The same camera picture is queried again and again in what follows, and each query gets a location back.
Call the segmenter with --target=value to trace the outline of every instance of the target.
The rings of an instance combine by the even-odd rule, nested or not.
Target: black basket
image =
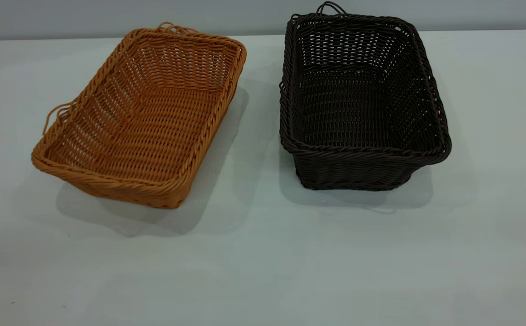
[[[280,90],[281,143],[306,188],[391,190],[450,153],[424,45],[402,19],[329,1],[293,15]]]

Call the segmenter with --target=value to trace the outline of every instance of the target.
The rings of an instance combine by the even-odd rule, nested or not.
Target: white tabletop
[[[187,201],[33,167],[46,114],[119,39],[0,41],[0,326],[526,326],[526,31],[421,33],[453,151],[392,192],[304,189],[283,37],[247,62]]]

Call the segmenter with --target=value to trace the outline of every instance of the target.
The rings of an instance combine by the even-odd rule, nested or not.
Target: gray wall
[[[168,20],[224,35],[282,34],[322,0],[0,0],[0,39],[122,37]],[[526,29],[526,0],[337,0],[350,13],[397,16],[420,30]]]

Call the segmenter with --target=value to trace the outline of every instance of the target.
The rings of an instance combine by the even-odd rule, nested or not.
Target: basket
[[[176,208],[233,99],[245,58],[245,47],[227,37],[171,23],[135,29],[74,101],[50,112],[57,111],[56,122],[32,162],[93,196]]]
[[[294,14],[280,91],[281,143],[306,188],[391,190],[450,153],[424,45],[401,19],[329,1]]]

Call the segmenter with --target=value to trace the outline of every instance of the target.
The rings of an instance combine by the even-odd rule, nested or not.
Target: basket handle
[[[315,13],[323,13],[323,8],[325,8],[325,6],[333,8],[338,14],[348,14],[340,5],[331,1],[324,2],[321,6],[317,8],[317,11],[315,11]]]
[[[50,124],[50,116],[58,111],[57,113],[57,118],[56,118],[56,121],[54,122],[54,124],[56,123],[59,123],[60,122],[60,115],[68,112],[68,110],[70,110],[70,107],[71,107],[72,103],[66,103],[66,104],[63,104],[63,105],[58,105],[56,107],[54,107],[54,109],[52,109],[52,111],[50,111],[50,113],[48,113],[48,116],[46,117],[46,124],[44,125],[44,130],[42,130],[42,136],[44,136],[46,134],[46,129],[48,128],[48,124]]]
[[[156,31],[161,30],[179,34],[190,34],[199,32],[196,29],[191,29],[190,27],[182,27],[179,25],[172,24],[170,21],[164,21],[163,23],[158,25],[158,27],[156,27]]]

